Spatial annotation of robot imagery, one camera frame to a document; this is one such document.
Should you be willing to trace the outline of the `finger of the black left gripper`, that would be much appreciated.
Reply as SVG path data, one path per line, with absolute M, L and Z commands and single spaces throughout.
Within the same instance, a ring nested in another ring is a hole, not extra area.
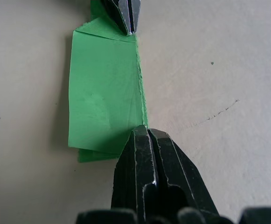
M 133 33 L 137 32 L 141 0 L 131 0 Z
M 130 0 L 102 0 L 109 17 L 125 35 L 132 35 L 132 2 Z

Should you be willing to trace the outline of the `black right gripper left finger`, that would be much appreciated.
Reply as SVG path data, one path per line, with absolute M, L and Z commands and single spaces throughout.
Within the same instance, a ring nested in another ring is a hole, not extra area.
M 128 208 L 137 214 L 153 210 L 157 169 L 153 144 L 144 125 L 134 128 L 114 171 L 113 208 Z

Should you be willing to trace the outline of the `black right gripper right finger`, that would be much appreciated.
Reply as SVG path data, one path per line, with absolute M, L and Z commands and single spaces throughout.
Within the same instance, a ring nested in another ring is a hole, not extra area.
M 191 207 L 218 214 L 214 202 L 194 163 L 164 131 L 149 129 L 158 169 L 160 197 L 168 214 Z

